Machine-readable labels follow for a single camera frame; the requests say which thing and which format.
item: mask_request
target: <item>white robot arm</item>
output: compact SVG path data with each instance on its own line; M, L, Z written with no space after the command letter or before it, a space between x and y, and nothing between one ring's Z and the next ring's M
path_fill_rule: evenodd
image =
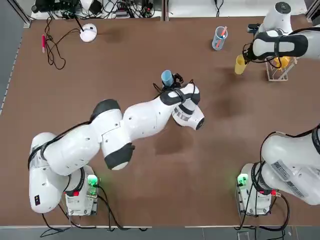
M193 83L130 106L123 115L117 101L107 99L95 107L89 122L63 136L38 134L28 163L31 208L49 212L65 192L69 215L90 215L97 199L94 186L88 184L94 172L87 164L99 149L109 169L122 169L135 149L132 142L162 131L171 115L177 124L198 130L205 119L199 101L200 92Z
M248 32L255 35L242 52L246 62L284 56L320 59L320 25L292 31L290 12L287 3L278 2L261 25L248 26ZM298 136L274 132L266 138L261 147L262 162L246 164L237 177L240 213L266 215L275 190L310 205L320 204L318 131L316 127Z
M292 31L291 7L286 2L275 4L261 25L254 40L242 54L247 62L274 57L320 58L320 25Z

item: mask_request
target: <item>clear cup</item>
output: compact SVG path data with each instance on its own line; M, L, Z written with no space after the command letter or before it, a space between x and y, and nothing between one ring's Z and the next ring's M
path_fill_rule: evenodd
M225 43L226 38L228 37L228 30L226 30L224 35L221 36L224 29L225 29L224 26L218 26L215 29L214 38L212 40L212 47L214 50L217 50L217 51L221 50Z

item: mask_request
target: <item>yellow object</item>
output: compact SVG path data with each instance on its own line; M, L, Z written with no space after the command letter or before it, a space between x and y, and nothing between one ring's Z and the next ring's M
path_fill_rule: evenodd
M244 56L242 54L238 55L235 60L234 72L239 75L243 74L247 65Z
M280 67L280 62L281 62L281 68L285 68L286 66L288 66L289 62L290 62L290 57L289 56L283 56L283 57L280 57L280 62L279 62L279 58L276 57L274 59L274 62L275 62L275 66L277 68Z

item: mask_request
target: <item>metal frame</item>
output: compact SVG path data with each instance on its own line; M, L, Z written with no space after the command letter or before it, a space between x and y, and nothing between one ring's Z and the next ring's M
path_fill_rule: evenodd
M168 0L161 0L161 6L162 6L162 11L161 11L160 20L163 21L163 22L169 21Z
M24 21L24 28L30 28L31 20L30 17L25 13L25 11L20 7L16 0L6 0L11 7L15 10L15 12L19 15L19 17Z
M314 0L309 9L306 11L305 16L308 22L312 22L313 15L320 9L320 0Z

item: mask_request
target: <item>pen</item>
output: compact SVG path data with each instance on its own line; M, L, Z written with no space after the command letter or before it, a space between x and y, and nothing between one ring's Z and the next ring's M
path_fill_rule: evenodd
M46 48L45 48L45 35L42 34L42 52L45 53L46 52Z

